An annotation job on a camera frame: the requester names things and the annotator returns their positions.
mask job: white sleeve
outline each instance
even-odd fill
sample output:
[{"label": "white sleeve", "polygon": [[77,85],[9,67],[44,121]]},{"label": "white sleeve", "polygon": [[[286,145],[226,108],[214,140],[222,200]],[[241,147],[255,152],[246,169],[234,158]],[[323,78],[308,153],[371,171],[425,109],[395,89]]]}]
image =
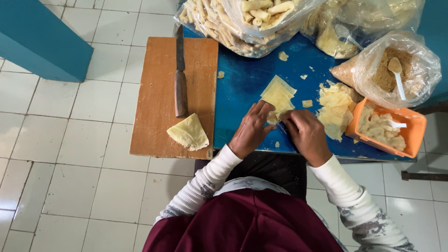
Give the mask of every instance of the white sleeve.
[{"label": "white sleeve", "polygon": [[242,159],[224,145],[213,160],[198,170],[196,176],[174,196],[155,222],[173,216],[194,215],[208,198],[213,197],[213,194],[222,188],[230,172],[241,161]]},{"label": "white sleeve", "polygon": [[337,206],[344,226],[353,231],[353,239],[361,244],[359,251],[415,252],[414,245],[334,155],[320,167],[307,165],[327,190],[330,203]]}]

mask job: clear plastic bag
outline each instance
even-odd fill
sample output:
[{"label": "clear plastic bag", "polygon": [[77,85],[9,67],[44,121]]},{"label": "clear plastic bag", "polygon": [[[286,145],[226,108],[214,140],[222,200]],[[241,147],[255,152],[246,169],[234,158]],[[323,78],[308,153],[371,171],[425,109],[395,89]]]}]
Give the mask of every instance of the clear plastic bag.
[{"label": "clear plastic bag", "polygon": [[359,49],[335,32],[340,24],[362,47],[392,30],[415,33],[425,0],[329,0],[311,12],[301,33],[326,54],[348,59]]},{"label": "clear plastic bag", "polygon": [[[330,69],[330,72],[382,107],[398,109],[422,104],[442,79],[440,59],[404,33],[385,35],[355,57]],[[391,57],[398,58],[401,63],[406,100],[401,100],[395,75],[388,70]]]},{"label": "clear plastic bag", "polygon": [[[239,55],[261,58],[290,40],[300,30],[306,14],[324,1],[187,0],[174,19],[202,37],[217,40]],[[272,12],[272,7],[262,8],[263,5],[257,10],[249,6],[253,10],[242,11],[245,2],[251,2],[249,5],[262,2],[272,7],[289,5],[290,9],[275,13],[282,9],[277,7]]]}]

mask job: person's left hand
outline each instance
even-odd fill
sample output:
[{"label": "person's left hand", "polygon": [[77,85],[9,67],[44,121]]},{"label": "person's left hand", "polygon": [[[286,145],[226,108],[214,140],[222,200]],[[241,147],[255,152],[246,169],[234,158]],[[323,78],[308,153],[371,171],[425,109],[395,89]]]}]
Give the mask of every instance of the person's left hand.
[{"label": "person's left hand", "polygon": [[275,130],[275,125],[266,125],[270,111],[274,111],[274,105],[261,100],[254,103],[249,112],[243,117],[232,140],[227,144],[232,152],[240,159],[253,152],[264,140],[266,135]]}]

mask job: plastic spoon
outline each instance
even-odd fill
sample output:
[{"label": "plastic spoon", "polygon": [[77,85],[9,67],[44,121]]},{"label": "plastic spoon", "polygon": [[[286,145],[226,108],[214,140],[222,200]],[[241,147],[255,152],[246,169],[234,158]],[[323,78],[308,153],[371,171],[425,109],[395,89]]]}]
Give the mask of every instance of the plastic spoon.
[{"label": "plastic spoon", "polygon": [[350,35],[349,30],[340,24],[336,24],[335,25],[335,32],[339,37],[342,38],[347,38],[348,40],[350,40],[354,45],[356,45],[359,50],[364,50],[364,47],[362,47],[358,42],[356,42],[356,40]]},{"label": "plastic spoon", "polygon": [[400,97],[402,100],[406,100],[405,91],[403,90],[403,83],[401,83],[400,76],[402,70],[400,61],[397,58],[392,58],[391,61],[389,61],[389,71],[395,74],[396,86],[400,92]]},{"label": "plastic spoon", "polygon": [[405,123],[394,122],[391,119],[387,119],[387,121],[390,123],[392,128],[407,128]]}]

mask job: blue table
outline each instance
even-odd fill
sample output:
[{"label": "blue table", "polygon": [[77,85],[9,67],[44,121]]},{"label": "blue table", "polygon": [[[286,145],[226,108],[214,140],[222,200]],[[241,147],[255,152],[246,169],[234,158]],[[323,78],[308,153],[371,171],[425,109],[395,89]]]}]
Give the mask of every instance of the blue table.
[{"label": "blue table", "polygon": [[[184,36],[198,38],[186,28]],[[281,51],[289,55],[287,61],[278,58]],[[232,139],[243,116],[254,102],[260,100],[260,94],[275,75],[297,89],[295,97],[291,99],[296,109],[303,109],[302,100],[313,100],[313,106],[308,109],[315,113],[322,107],[316,100],[319,98],[319,83],[324,83],[328,87],[326,80],[339,82],[329,69],[343,61],[335,60],[323,53],[300,33],[261,59],[237,55],[220,44],[218,71],[224,71],[225,74],[224,78],[217,79],[216,83],[213,147],[222,148]],[[300,78],[300,75],[305,74],[308,75],[306,79]],[[275,147],[276,142],[280,143],[278,148]],[[414,161],[411,158],[387,154],[361,142],[354,144],[353,139],[345,135],[342,135],[341,143],[327,136],[327,143],[330,151],[338,157],[375,161]],[[280,129],[270,132],[257,150],[296,153]]]}]

